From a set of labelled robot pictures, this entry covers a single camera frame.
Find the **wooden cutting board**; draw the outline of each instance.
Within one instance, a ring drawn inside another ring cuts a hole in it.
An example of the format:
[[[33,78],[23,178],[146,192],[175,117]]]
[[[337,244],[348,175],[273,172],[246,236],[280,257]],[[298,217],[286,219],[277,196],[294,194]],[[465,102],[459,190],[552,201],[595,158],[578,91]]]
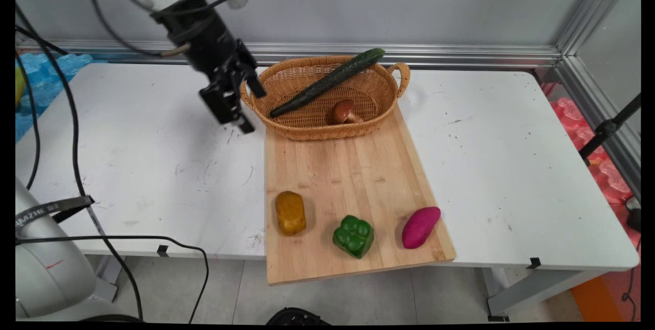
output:
[[[454,260],[443,217],[423,246],[402,246],[411,214],[437,204],[398,107],[366,136],[292,141],[267,131],[265,152],[269,285]],[[295,236],[283,235],[277,223],[275,198],[285,190],[304,201],[307,228]],[[348,214],[375,230],[360,260],[332,244],[332,233]]]

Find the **wicker basket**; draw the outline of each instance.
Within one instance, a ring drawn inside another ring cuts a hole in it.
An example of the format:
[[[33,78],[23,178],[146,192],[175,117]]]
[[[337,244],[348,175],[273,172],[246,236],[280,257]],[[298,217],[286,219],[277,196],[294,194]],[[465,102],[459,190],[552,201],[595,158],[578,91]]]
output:
[[[245,83],[242,83],[241,99],[255,111],[269,130],[283,137],[306,141],[362,136],[377,129],[384,118],[394,110],[396,101],[403,95],[409,83],[407,64],[394,64],[389,69],[375,64],[330,89],[309,104],[277,118],[269,117],[272,109],[292,99],[304,88],[352,58],[352,56],[328,56],[279,62],[259,76],[267,92],[266,96],[258,99],[252,94],[248,95]],[[400,88],[391,75],[395,69],[400,71]],[[364,121],[330,125],[332,106],[346,99],[354,101],[354,112]]]

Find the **purple sweet potato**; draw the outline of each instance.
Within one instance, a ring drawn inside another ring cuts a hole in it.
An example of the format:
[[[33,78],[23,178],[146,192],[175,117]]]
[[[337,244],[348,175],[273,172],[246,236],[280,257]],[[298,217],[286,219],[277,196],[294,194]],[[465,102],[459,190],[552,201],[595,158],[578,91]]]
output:
[[[441,216],[439,207],[423,207],[414,211],[403,228],[403,247],[414,249],[422,246]]]

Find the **green bell pepper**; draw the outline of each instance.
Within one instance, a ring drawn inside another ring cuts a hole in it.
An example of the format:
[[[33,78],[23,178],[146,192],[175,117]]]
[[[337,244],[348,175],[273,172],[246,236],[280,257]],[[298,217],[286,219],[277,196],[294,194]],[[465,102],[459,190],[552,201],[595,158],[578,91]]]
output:
[[[373,239],[370,224],[352,215],[346,215],[332,235],[332,243],[355,258],[362,258],[368,252]]]

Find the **blue foam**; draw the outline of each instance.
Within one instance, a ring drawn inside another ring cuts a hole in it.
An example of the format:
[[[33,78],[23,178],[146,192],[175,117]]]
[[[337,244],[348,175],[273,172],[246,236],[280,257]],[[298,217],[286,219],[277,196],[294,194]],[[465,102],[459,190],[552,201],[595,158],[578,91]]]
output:
[[[23,67],[28,75],[30,86],[32,87],[32,94],[34,95],[34,104],[37,116],[50,106],[52,101],[63,90],[63,85],[59,76],[51,65],[48,57],[44,53],[34,55],[33,53],[24,53],[20,56],[23,62]],[[107,60],[94,60],[89,54],[75,55],[68,54],[58,57],[57,64],[67,81],[73,79],[80,69],[85,67],[91,62],[107,62]],[[19,105],[16,107],[16,142],[23,137],[23,135],[32,126],[30,99],[28,91],[23,91],[23,96],[19,100]]]

